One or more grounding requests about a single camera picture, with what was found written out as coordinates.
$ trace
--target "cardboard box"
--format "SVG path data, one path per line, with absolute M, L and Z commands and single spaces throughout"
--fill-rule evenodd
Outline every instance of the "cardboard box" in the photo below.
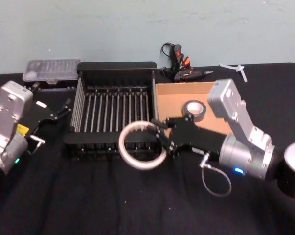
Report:
M 207 111 L 203 121 L 196 123 L 197 126 L 222 134 L 232 133 L 229 124 L 223 118 L 216 118 L 207 102 L 213 85 L 214 82 L 156 84 L 159 119 L 164 121 L 167 117 L 182 117 L 183 105 L 189 100 L 198 100 L 206 105 Z

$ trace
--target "black tablecloth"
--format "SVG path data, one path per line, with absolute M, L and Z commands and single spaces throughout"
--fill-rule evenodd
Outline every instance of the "black tablecloth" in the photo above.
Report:
M 221 67 L 203 81 L 232 78 L 254 124 L 278 148 L 295 142 L 295 64 L 246 65 L 248 82 Z M 21 74 L 0 75 L 21 82 Z M 74 92 L 40 92 L 38 99 L 57 109 Z M 276 182 L 235 175 L 229 197 L 210 195 L 201 182 L 200 158 L 182 154 L 142 172 L 122 160 L 72 162 L 64 151 L 64 125 L 46 127 L 47 141 L 24 156 L 0 191 L 0 234 L 295 234 L 295 200 Z M 215 190 L 223 178 L 206 174 Z

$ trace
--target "clear plastic box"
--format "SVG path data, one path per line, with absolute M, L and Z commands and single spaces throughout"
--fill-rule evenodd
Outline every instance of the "clear plastic box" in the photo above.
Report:
M 66 60 L 31 60 L 23 74 L 25 82 L 45 81 L 50 85 L 58 81 L 77 80 L 79 59 Z

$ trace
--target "wall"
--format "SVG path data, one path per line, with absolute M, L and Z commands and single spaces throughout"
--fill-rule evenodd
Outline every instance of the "wall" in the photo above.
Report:
M 167 41 L 193 66 L 295 62 L 295 0 L 0 0 L 0 73 L 53 58 L 162 67 Z

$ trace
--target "roll of tape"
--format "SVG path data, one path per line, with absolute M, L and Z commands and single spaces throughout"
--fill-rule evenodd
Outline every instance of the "roll of tape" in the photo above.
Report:
M 198 100 L 190 100 L 182 107 L 182 115 L 192 115 L 194 122 L 200 122 L 204 119 L 206 106 Z

